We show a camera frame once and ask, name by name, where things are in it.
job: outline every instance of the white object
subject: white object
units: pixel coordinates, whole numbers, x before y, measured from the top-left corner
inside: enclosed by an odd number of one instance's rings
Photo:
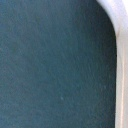
[[[128,0],[97,0],[114,26],[117,43],[115,128],[128,128]]]

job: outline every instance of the teal wall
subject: teal wall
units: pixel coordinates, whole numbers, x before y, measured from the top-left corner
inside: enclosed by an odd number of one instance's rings
[[[0,127],[114,128],[116,41],[94,0],[0,0]]]

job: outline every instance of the dark teal surface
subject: dark teal surface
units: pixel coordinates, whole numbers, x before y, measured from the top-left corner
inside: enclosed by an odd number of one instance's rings
[[[114,128],[115,42],[94,0],[0,0],[0,128]]]

